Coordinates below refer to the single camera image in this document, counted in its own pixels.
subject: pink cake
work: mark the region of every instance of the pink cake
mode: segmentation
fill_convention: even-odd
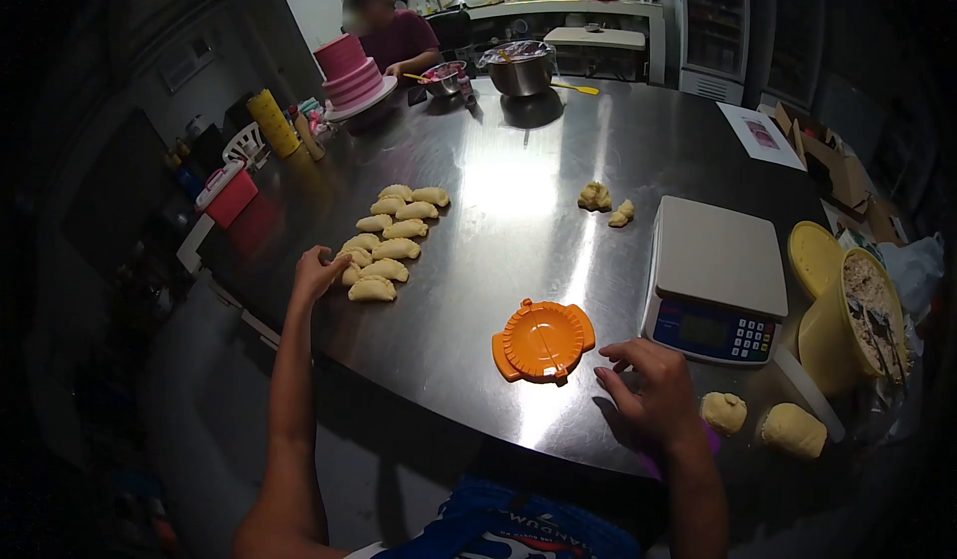
[[[379,67],[365,56],[355,36],[342,34],[312,54],[325,74],[322,89],[336,111],[358,107],[382,89]]]

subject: raw dough empanada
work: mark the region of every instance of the raw dough empanada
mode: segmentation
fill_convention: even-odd
[[[406,205],[401,194],[387,194],[380,197],[375,204],[368,208],[371,215],[394,215],[395,211]]]
[[[362,269],[359,268],[359,265],[356,265],[355,263],[351,263],[348,268],[342,271],[342,278],[341,278],[342,284],[345,285],[346,287],[352,287],[356,283],[356,281],[359,280],[359,273],[361,271]]]
[[[392,218],[389,215],[376,215],[375,217],[360,218],[356,222],[356,229],[359,231],[382,231],[392,224]]]
[[[731,436],[745,424],[748,404],[731,393],[709,393],[701,399],[701,417],[716,432]]]
[[[379,199],[381,200],[382,198],[386,197],[389,194],[401,195],[402,199],[404,199],[407,202],[413,201],[413,190],[408,185],[402,185],[400,183],[390,185],[385,190],[379,192]]]
[[[635,205],[632,204],[631,200],[625,200],[621,203],[621,206],[618,206],[618,210],[612,213],[612,217],[608,219],[608,224],[612,227],[624,227],[634,215]]]
[[[364,250],[372,251],[372,248],[379,245],[379,236],[375,233],[362,233],[342,244],[342,249],[347,247],[361,247]]]
[[[413,200],[416,202],[428,202],[435,206],[445,206],[449,203],[449,193],[442,188],[419,188],[413,190]]]
[[[387,240],[395,238],[419,238],[429,232],[429,225],[422,222],[421,218],[410,218],[393,222],[389,227],[382,231],[382,237]]]
[[[369,275],[379,275],[386,279],[405,282],[409,280],[409,269],[400,261],[383,258],[380,261],[375,261],[371,265],[366,266],[359,272],[360,277],[368,277]]]
[[[372,264],[372,254],[369,254],[368,250],[365,250],[357,245],[343,247],[341,250],[339,250],[339,254],[336,254],[336,258],[339,258],[344,254],[352,254],[353,263],[359,265],[360,268],[365,268],[365,266]]]
[[[422,248],[419,247],[418,243],[405,238],[398,238],[397,240],[387,240],[375,246],[375,249],[372,250],[372,259],[381,260],[383,258],[394,258],[398,260],[400,258],[417,258],[421,251]]]
[[[597,181],[589,181],[588,185],[582,188],[578,194],[578,205],[587,210],[610,210],[612,207],[612,196],[608,193],[608,188]]]
[[[360,278],[349,288],[349,300],[352,302],[391,302],[394,299],[395,285],[391,280],[379,275]]]
[[[821,455],[827,437],[827,426],[793,403],[774,406],[761,427],[765,443],[805,459]]]
[[[405,220],[406,218],[436,218],[438,209],[428,202],[413,202],[406,204],[395,212],[396,220]]]

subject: yellow paper roll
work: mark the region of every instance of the yellow paper roll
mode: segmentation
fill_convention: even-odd
[[[280,106],[276,104],[276,99],[273,98],[269,88],[249,99],[246,109],[249,109],[250,114],[259,123],[262,134],[266,136],[269,144],[281,158],[292,154],[300,146],[299,138],[296,137],[286,118],[282,116]]]

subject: maroon shirt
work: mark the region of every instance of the maroon shirt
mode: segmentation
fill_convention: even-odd
[[[422,15],[396,9],[392,23],[378,32],[359,37],[365,54],[375,59],[380,72],[393,63],[408,61],[429,48],[438,47],[436,33]]]

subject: stainless steel table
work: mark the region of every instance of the stainless steel table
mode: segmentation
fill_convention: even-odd
[[[527,297],[580,305],[598,347],[636,336],[652,219],[664,194],[774,223],[791,310],[785,328],[793,330],[808,299],[788,267],[787,237],[799,220],[827,222],[807,174],[749,158],[714,102],[656,87],[568,81],[601,94],[562,89],[514,102],[478,79],[478,109],[470,112],[459,99],[409,108],[398,91],[385,122],[364,135],[338,135],[320,162],[300,151],[267,163],[256,177],[257,202],[229,232],[214,228],[200,256],[237,300],[280,330],[305,249],[338,250],[385,186],[444,187],[452,203],[433,221],[422,255],[407,261],[411,278],[397,286],[395,302],[353,303],[331,291],[317,303],[314,348],[484,433],[641,474],[622,444],[627,435],[613,432],[603,414],[615,422],[592,374],[605,362],[597,351],[585,354],[566,385],[508,383],[492,362],[492,334]],[[576,205],[592,179],[608,185],[615,205],[626,197],[635,204],[631,224],[609,228],[608,214]],[[756,444],[772,405],[803,404],[775,366],[690,369],[700,396],[732,392],[748,402],[744,431],[719,454],[732,496],[844,478],[846,470],[832,469],[843,464],[841,454],[830,449],[817,463],[800,463]],[[768,480],[781,479],[768,488]]]

